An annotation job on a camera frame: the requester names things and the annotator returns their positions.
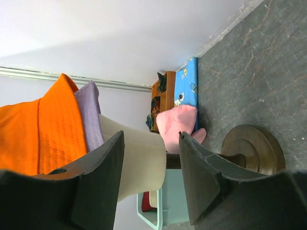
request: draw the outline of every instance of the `orange towel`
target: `orange towel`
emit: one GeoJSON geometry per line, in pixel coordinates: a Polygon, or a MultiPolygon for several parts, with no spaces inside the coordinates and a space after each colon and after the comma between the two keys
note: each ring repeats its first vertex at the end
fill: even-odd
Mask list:
{"type": "Polygon", "coordinates": [[[0,168],[47,174],[87,153],[77,90],[61,74],[42,98],[0,108],[0,168]]]}

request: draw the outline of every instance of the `shoe rack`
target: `shoe rack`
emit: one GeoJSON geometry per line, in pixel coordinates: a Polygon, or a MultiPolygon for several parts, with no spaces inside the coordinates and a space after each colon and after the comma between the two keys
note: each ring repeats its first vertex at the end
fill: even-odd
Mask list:
{"type": "MultiPolygon", "coordinates": [[[[175,79],[176,72],[167,71],[164,76],[166,76],[166,91],[161,93],[157,90],[159,80],[155,82],[152,86],[152,99],[156,96],[160,96],[160,113],[172,109],[174,107],[174,93],[175,93],[175,79]]],[[[156,118],[158,113],[152,114],[154,116],[154,130],[158,130],[156,123],[156,118]]]]}

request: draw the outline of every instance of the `pink pillow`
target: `pink pillow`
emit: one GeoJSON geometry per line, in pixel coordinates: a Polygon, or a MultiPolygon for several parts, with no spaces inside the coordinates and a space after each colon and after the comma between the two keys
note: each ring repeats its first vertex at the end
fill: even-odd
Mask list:
{"type": "Polygon", "coordinates": [[[177,107],[159,113],[156,119],[161,137],[164,140],[166,151],[179,152],[179,131],[187,132],[199,143],[206,137],[206,130],[199,129],[192,134],[197,116],[197,108],[182,104],[177,107]]]}

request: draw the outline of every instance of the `white wall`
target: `white wall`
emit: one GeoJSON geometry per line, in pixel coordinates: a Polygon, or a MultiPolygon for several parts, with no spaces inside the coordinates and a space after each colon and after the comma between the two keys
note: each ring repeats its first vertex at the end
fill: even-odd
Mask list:
{"type": "MultiPolygon", "coordinates": [[[[52,84],[52,81],[0,76],[0,106],[38,99],[52,84]]],[[[150,111],[150,93],[106,88],[99,88],[99,93],[102,115],[130,127],[148,130],[145,120],[150,111]]],[[[114,230],[151,230],[137,216],[136,210],[136,195],[119,202],[114,230]]]]}
{"type": "Polygon", "coordinates": [[[0,0],[0,66],[152,85],[252,1],[0,0]]]}

